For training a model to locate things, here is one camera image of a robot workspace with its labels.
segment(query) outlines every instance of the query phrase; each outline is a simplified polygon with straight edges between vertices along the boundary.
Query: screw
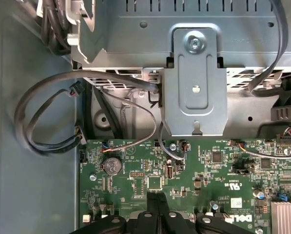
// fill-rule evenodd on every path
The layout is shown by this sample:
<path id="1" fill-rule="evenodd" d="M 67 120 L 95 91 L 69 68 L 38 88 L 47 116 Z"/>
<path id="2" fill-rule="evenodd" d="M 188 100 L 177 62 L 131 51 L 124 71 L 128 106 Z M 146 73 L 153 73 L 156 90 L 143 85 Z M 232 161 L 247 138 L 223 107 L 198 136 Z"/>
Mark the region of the screw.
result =
<path id="1" fill-rule="evenodd" d="M 118 218 L 114 218 L 113 220 L 112 220 L 112 223 L 119 223 L 120 222 L 120 220 L 118 219 Z"/>
<path id="2" fill-rule="evenodd" d="M 145 96 L 145 92 L 144 92 L 144 91 L 140 91 L 140 92 L 139 92 L 139 97 L 140 97 L 140 98 L 143 98 L 144 96 Z"/>
<path id="3" fill-rule="evenodd" d="M 176 217 L 176 213 L 174 213 L 174 212 L 170 212 L 170 213 L 169 213 L 169 216 L 170 216 L 171 218 L 175 218 L 175 217 Z"/>
<path id="4" fill-rule="evenodd" d="M 89 179 L 91 181 L 96 181 L 97 180 L 97 175 L 96 174 L 91 174 L 90 177 L 89 177 Z"/>
<path id="5" fill-rule="evenodd" d="M 170 146 L 169 146 L 169 149 L 171 151 L 175 151 L 176 150 L 176 145 L 174 143 L 171 143 Z"/>
<path id="6" fill-rule="evenodd" d="M 255 233 L 256 234 L 263 234 L 263 230 L 261 228 L 257 228 Z"/>
<path id="7" fill-rule="evenodd" d="M 197 50 L 200 48 L 200 40 L 198 38 L 190 39 L 189 46 L 192 50 Z"/>
<path id="8" fill-rule="evenodd" d="M 202 221 L 204 223 L 211 223 L 212 222 L 212 220 L 210 218 L 202 218 Z"/>

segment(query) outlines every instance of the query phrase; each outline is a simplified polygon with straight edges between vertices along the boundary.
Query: black chip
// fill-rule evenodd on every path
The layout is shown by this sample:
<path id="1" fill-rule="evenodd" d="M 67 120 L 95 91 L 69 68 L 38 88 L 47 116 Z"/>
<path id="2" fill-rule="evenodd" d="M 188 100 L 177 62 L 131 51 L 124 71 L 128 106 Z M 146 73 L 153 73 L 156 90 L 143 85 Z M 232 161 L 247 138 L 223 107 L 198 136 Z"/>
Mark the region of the black chip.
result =
<path id="1" fill-rule="evenodd" d="M 271 160 L 269 158 L 261 159 L 261 169 L 270 169 L 271 168 Z"/>
<path id="2" fill-rule="evenodd" d="M 213 163 L 222 163 L 222 153 L 221 152 L 213 152 L 212 162 Z"/>

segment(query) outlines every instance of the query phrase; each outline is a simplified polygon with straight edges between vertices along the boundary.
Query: barcode sticker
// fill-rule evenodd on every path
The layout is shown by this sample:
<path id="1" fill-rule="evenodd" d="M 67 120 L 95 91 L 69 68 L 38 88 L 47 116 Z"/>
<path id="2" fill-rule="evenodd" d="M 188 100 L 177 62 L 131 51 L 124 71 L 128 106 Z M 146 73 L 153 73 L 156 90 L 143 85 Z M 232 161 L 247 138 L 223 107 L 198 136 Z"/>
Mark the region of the barcode sticker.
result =
<path id="1" fill-rule="evenodd" d="M 243 201 L 241 197 L 231 198 L 231 208 L 242 208 Z"/>

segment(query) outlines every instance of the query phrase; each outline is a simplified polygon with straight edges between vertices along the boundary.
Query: screw hole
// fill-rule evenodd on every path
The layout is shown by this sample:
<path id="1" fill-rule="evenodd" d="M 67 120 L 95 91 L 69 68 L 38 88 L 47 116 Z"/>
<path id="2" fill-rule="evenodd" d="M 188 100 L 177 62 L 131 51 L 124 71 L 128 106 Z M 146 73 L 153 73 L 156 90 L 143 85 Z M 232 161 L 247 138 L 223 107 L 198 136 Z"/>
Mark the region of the screw hole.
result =
<path id="1" fill-rule="evenodd" d="M 140 23 L 140 27 L 141 27 L 141 28 L 146 28 L 146 27 L 147 27 L 147 22 L 142 21 L 142 22 Z"/>
<path id="2" fill-rule="evenodd" d="M 193 93 L 198 94 L 200 92 L 200 87 L 198 85 L 194 85 L 192 91 Z"/>
<path id="3" fill-rule="evenodd" d="M 274 23 L 273 22 L 268 22 L 268 27 L 273 28 L 274 27 Z"/>

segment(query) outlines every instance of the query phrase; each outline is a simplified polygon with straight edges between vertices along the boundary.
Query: capacitor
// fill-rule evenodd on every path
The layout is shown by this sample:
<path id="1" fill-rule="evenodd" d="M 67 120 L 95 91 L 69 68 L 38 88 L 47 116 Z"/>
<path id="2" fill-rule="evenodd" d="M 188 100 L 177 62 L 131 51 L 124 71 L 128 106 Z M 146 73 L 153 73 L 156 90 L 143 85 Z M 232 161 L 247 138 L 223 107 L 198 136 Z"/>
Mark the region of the capacitor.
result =
<path id="1" fill-rule="evenodd" d="M 219 209 L 219 205 L 218 205 L 218 203 L 215 202 L 215 201 L 210 201 L 210 206 L 211 206 L 211 208 L 212 208 L 214 211 L 216 211 L 216 210 Z"/>
<path id="2" fill-rule="evenodd" d="M 102 168 L 106 174 L 116 176 L 122 169 L 122 163 L 118 158 L 110 157 L 102 163 Z"/>
<path id="3" fill-rule="evenodd" d="M 253 191 L 252 195 L 254 197 L 257 197 L 258 199 L 264 199 L 265 198 L 264 192 L 262 192 L 260 189 L 255 189 Z"/>

